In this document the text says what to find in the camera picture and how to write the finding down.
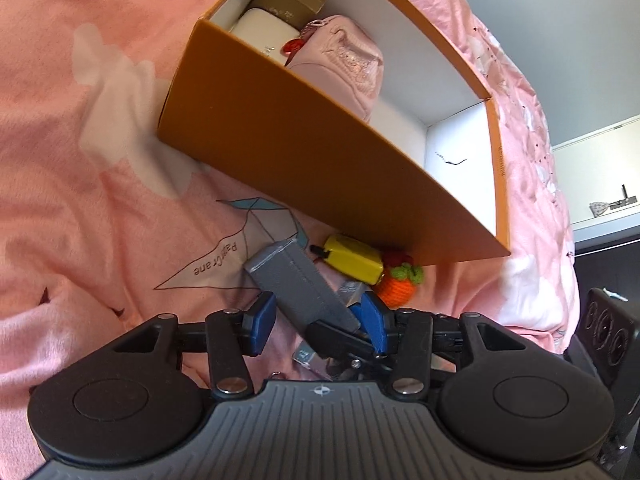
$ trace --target yellow object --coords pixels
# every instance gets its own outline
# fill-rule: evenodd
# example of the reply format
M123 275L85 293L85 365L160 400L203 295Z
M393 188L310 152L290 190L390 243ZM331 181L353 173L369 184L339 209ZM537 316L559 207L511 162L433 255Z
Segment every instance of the yellow object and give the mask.
M382 256L373 247L344 235L331 235L324 243L325 261L360 282L375 285L382 275Z

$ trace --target silver bolt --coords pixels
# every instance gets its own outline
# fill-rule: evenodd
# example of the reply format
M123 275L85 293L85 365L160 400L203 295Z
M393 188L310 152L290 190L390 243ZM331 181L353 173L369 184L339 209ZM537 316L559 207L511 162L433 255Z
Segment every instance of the silver bolt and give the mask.
M412 377L397 379L391 386L396 392L403 395L418 394L424 388L424 384Z
M242 377L227 377L216 383L216 388L224 394L241 394L248 385Z

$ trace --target pink blanket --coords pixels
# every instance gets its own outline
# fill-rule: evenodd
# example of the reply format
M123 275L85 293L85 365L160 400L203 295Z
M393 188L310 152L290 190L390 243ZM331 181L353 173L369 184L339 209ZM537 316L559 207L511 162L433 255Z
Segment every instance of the pink blanket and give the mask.
M243 307L258 248L331 231L159 143L159 109L196 18L216 0L0 0L0 478L42 462L30 388L160 312ZM551 351L578 317L573 244L534 91L465 0L412 0L500 105L513 255L427 269L425 310L487 314ZM322 272L337 284L340 277ZM248 360L295 376L282 319ZM185 371L207 381L204 358Z

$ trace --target orange box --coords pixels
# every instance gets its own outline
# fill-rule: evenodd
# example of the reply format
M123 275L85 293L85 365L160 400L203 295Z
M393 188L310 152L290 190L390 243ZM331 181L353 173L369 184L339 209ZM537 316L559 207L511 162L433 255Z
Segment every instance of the orange box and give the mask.
M197 22L159 138L376 247L429 265L507 256L494 100L457 48L408 0L327 0L385 56L369 124L228 30L251 0Z

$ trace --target black speaker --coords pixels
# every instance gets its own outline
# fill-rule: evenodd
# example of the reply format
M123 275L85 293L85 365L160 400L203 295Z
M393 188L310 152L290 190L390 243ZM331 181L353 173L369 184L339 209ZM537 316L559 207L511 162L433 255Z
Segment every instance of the black speaker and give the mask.
M640 417L640 304L592 288L576 330L615 406L613 430L627 434Z

